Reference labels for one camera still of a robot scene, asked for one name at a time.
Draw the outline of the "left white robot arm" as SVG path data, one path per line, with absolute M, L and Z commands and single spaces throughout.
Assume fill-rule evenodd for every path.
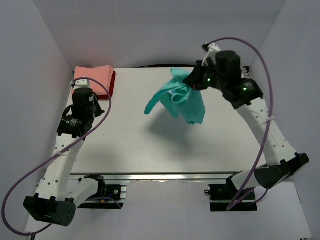
M 106 193 L 104 178 L 98 174 L 88 174 L 68 189 L 73 165 L 85 142 L 84 135 L 91 130 L 95 117 L 103 113 L 91 88 L 74 90 L 72 105 L 64 110 L 58 126 L 54 149 L 57 158 L 48 166 L 35 194 L 26 196 L 23 202 L 36 221 L 67 227 L 81 204 Z

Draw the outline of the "teal t-shirt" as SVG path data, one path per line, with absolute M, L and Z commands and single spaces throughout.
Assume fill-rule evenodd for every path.
M 190 73 L 174 67 L 170 72 L 171 80 L 153 95 L 144 109 L 144 114 L 150 114 L 155 106 L 161 103 L 174 119 L 182 117 L 189 125 L 202 124 L 206 114 L 202 94 L 184 83 Z

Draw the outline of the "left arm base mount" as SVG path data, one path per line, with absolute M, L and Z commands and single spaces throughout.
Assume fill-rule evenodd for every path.
M 81 204 L 79 209 L 104 209 L 114 210 L 120 209 L 124 204 L 121 201 L 124 199 L 121 197 L 122 185 L 120 184 L 109 184 L 105 182 L 102 175 L 99 174 L 88 174 L 78 179 L 78 182 L 82 182 L 84 179 L 93 179 L 98 182 L 97 193 L 90 197 L 90 199 L 101 198 L 100 200 L 86 201 Z

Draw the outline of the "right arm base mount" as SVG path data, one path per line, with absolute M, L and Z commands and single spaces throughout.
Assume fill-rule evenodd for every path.
M 227 212 L 227 207 L 233 199 L 232 193 L 227 190 L 225 184 L 210 184 L 204 194 L 209 197 L 211 212 Z M 251 192 L 241 203 L 234 206 L 230 212 L 256 212 L 258 210 L 256 195 Z

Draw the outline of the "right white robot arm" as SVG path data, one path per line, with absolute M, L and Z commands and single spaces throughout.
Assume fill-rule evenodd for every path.
M 266 163 L 252 172 L 241 171 L 228 177 L 229 191 L 236 193 L 255 187 L 269 190 L 309 163 L 308 155 L 298 153 L 279 129 L 258 84 L 242 76 L 241 59 L 234 51 L 209 51 L 203 60 L 196 62 L 184 83 L 196 91 L 207 88 L 221 91 L 262 148 Z

